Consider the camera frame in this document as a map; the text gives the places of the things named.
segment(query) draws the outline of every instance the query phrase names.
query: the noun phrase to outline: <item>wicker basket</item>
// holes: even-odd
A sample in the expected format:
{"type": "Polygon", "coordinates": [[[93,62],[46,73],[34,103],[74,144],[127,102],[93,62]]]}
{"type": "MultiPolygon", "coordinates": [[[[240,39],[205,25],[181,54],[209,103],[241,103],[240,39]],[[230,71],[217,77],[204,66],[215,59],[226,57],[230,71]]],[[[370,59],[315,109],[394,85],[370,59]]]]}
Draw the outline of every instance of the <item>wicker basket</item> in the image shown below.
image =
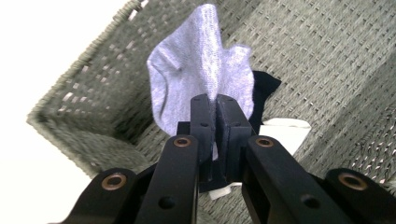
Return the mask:
{"type": "MultiPolygon", "coordinates": [[[[207,1],[131,1],[37,104],[28,122],[87,174],[158,160],[169,136],[153,122],[146,60],[207,1]],[[130,14],[138,10],[129,20],[130,14]]],[[[252,48],[251,66],[283,84],[263,119],[305,119],[312,131],[296,159],[323,176],[360,171],[396,190],[396,3],[394,1],[225,1],[223,45],[252,48]]],[[[199,222],[250,222],[239,190],[210,201],[199,222]]]]}

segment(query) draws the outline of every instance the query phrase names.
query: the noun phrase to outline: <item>bolt hole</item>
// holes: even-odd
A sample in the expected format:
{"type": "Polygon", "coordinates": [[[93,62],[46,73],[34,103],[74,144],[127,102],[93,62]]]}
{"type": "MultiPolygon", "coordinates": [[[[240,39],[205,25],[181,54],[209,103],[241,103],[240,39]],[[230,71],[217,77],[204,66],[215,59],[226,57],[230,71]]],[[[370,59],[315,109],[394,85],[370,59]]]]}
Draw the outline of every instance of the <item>bolt hole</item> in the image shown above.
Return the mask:
{"type": "Polygon", "coordinates": [[[174,198],[165,196],[160,199],[158,205],[161,207],[161,209],[171,209],[175,207],[176,203],[174,198]]]}
{"type": "Polygon", "coordinates": [[[191,144],[190,139],[184,137],[178,138],[174,141],[174,145],[177,147],[187,147],[190,144],[191,144]]]}
{"type": "Polygon", "coordinates": [[[341,173],[338,176],[338,180],[350,189],[355,190],[365,190],[367,189],[367,184],[360,177],[349,173],[341,173]]]}
{"type": "Polygon", "coordinates": [[[265,146],[271,145],[270,141],[265,140],[265,139],[262,139],[262,140],[260,140],[259,142],[260,142],[260,144],[265,145],[265,146]]]}
{"type": "Polygon", "coordinates": [[[177,143],[181,144],[181,145],[185,145],[185,144],[187,144],[187,140],[186,139],[179,139],[179,140],[177,140],[177,143]]]}
{"type": "Polygon", "coordinates": [[[102,188],[105,190],[120,189],[126,184],[126,176],[121,173],[115,173],[107,176],[102,181],[102,188]]]}
{"type": "Polygon", "coordinates": [[[114,176],[107,180],[108,185],[118,185],[120,182],[121,178],[119,176],[114,176]]]}
{"type": "Polygon", "coordinates": [[[320,208],[320,202],[312,195],[305,194],[301,196],[301,202],[310,208],[320,208]]]}
{"type": "Polygon", "coordinates": [[[258,138],[256,144],[261,147],[272,147],[274,145],[273,141],[267,138],[258,138]]]}

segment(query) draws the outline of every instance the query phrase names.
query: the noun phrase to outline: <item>sock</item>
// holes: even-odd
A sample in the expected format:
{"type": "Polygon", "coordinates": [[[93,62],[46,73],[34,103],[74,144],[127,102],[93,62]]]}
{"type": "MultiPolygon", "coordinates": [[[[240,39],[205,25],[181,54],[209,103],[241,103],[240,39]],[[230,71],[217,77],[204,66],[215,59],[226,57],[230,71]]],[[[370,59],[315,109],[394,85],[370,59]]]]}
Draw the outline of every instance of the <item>sock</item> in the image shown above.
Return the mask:
{"type": "Polygon", "coordinates": [[[301,119],[269,119],[260,127],[260,135],[275,138],[293,155],[311,131],[308,122],[301,119]]]}
{"type": "Polygon", "coordinates": [[[253,89],[253,113],[249,118],[249,123],[256,134],[262,126],[262,113],[267,98],[280,86],[281,81],[271,77],[265,72],[253,71],[254,89],[253,89]]]}
{"type": "Polygon", "coordinates": [[[179,121],[190,121],[190,99],[204,93],[212,103],[218,94],[233,97],[249,118],[254,86],[249,53],[249,48],[240,45],[222,47],[215,6],[196,8],[148,57],[152,110],[158,126],[175,135],[179,121]]]}

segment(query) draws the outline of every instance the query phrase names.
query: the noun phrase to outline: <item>metal screw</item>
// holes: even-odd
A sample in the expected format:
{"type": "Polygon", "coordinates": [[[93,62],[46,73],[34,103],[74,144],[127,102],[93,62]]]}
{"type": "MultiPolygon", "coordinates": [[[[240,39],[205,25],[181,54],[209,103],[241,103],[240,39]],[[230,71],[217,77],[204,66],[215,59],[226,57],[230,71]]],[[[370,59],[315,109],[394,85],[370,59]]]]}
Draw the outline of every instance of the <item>metal screw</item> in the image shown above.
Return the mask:
{"type": "Polygon", "coordinates": [[[350,189],[365,190],[368,188],[366,182],[364,182],[360,177],[353,174],[341,173],[338,176],[338,180],[350,189]]]}
{"type": "Polygon", "coordinates": [[[272,147],[274,145],[273,141],[268,138],[258,138],[256,139],[256,144],[261,147],[272,147]]]}
{"type": "Polygon", "coordinates": [[[120,189],[122,186],[124,186],[126,183],[126,176],[121,174],[121,173],[115,173],[112,175],[107,176],[103,181],[102,181],[102,188],[106,190],[115,190],[115,189],[120,189]]]}
{"type": "Polygon", "coordinates": [[[174,145],[177,147],[187,147],[191,144],[191,140],[185,137],[175,139],[174,145]]]}

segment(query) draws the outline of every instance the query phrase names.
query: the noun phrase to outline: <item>woven texture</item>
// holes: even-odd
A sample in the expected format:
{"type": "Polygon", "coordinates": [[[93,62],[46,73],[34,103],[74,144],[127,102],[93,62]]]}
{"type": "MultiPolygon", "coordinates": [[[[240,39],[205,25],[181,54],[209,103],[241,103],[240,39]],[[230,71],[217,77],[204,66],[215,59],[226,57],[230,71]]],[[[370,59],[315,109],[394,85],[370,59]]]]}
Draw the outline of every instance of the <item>woven texture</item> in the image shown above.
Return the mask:
{"type": "MultiPolygon", "coordinates": [[[[37,104],[28,122],[87,174],[139,172],[159,159],[168,135],[153,122],[146,60],[207,1],[129,2],[37,104]],[[133,10],[137,15],[128,20],[133,10]]],[[[358,170],[396,193],[396,2],[211,1],[222,43],[251,47],[253,70],[282,80],[263,119],[307,120],[295,158],[324,176],[358,170]]],[[[240,190],[210,201],[200,223],[249,223],[240,190]]]]}

